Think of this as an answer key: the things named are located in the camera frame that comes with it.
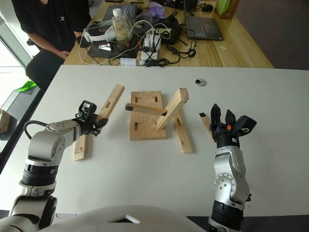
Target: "power strip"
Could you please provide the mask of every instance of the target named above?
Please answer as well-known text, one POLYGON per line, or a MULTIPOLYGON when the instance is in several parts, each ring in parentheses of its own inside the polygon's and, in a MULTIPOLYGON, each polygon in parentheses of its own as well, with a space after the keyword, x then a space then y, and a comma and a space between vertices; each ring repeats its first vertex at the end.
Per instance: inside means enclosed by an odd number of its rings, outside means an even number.
POLYGON ((149 59, 149 56, 151 56, 151 59, 154 59, 154 60, 158 59, 158 51, 159 51, 160 46, 161 46, 161 39, 160 40, 159 39, 160 39, 160 35, 154 36, 154 45, 156 45, 157 43, 158 43, 158 45, 156 47, 156 52, 152 53, 151 48, 153 46, 153 36, 149 35, 145 38, 143 47, 148 47, 149 52, 143 52, 143 51, 141 52, 141 61, 142 61, 143 64, 145 63, 145 61, 147 59, 149 59))

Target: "green object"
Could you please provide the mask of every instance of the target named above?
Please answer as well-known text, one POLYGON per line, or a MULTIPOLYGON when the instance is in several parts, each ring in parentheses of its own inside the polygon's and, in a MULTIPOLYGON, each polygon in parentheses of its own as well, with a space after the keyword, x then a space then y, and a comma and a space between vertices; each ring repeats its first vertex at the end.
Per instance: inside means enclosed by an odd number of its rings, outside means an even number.
POLYGON ((33 81, 27 81, 21 88, 15 89, 15 91, 18 92, 24 92, 27 91, 33 87, 35 87, 37 84, 34 83, 33 81))
POLYGON ((230 0, 220 0, 219 7, 218 7, 219 15, 223 15, 223 13, 228 9, 229 5, 230 5, 230 0))

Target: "person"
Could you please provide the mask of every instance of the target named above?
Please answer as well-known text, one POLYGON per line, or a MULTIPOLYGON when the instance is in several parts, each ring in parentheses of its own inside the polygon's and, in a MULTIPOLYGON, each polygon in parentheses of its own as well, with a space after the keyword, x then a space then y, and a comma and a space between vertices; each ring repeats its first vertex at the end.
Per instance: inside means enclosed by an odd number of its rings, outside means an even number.
POLYGON ((47 90, 91 20, 87 0, 12 0, 21 29, 41 47, 26 75, 47 90))

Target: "black pants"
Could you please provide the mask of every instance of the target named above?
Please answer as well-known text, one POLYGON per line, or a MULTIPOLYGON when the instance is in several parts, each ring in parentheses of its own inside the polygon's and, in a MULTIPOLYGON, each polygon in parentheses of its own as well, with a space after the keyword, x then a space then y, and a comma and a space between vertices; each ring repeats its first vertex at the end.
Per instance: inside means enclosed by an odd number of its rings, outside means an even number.
POLYGON ((42 49, 26 67, 26 75, 45 92, 63 62, 59 56, 42 49))

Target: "plastic bottle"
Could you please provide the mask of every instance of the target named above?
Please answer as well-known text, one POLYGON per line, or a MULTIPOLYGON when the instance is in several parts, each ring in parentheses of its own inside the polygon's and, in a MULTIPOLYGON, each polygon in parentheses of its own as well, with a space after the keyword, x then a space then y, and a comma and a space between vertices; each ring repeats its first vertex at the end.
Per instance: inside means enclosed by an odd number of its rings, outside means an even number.
POLYGON ((126 20, 122 16, 120 8, 113 9, 112 13, 114 15, 114 17, 112 18, 112 24, 115 30, 118 49, 119 51, 126 51, 129 49, 126 20))

